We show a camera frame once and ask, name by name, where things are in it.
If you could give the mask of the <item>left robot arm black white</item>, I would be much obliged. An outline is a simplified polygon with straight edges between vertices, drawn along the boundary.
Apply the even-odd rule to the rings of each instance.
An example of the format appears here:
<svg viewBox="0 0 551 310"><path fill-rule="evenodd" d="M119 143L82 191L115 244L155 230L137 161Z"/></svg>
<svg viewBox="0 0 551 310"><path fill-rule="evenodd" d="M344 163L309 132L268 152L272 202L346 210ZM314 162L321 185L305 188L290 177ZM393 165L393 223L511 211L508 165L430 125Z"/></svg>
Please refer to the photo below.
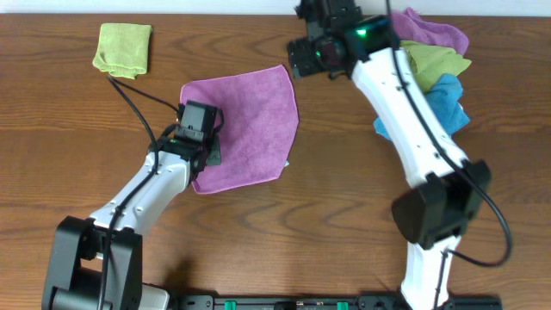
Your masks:
<svg viewBox="0 0 551 310"><path fill-rule="evenodd" d="M207 165L221 162L220 140L163 134L127 185L87 219L68 216L55 232L44 309L172 309L173 297L145 284L143 239L168 204Z"/></svg>

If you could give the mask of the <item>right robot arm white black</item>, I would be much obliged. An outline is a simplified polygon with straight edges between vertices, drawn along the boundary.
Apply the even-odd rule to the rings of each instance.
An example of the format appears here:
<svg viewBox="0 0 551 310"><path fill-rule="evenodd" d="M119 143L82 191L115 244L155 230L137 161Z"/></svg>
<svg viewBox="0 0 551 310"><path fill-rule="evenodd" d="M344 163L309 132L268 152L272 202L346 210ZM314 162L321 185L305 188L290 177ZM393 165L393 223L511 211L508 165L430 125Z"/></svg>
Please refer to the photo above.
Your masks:
<svg viewBox="0 0 551 310"><path fill-rule="evenodd" d="M371 103L399 154L410 189L392 203L393 220L408 242L400 293L410 309L438 309L449 301L454 250L478 213L477 185L490 181L487 166L470 164L449 137L416 83L407 52L388 19L302 15L307 36L288 43L295 78L343 73Z"/></svg>

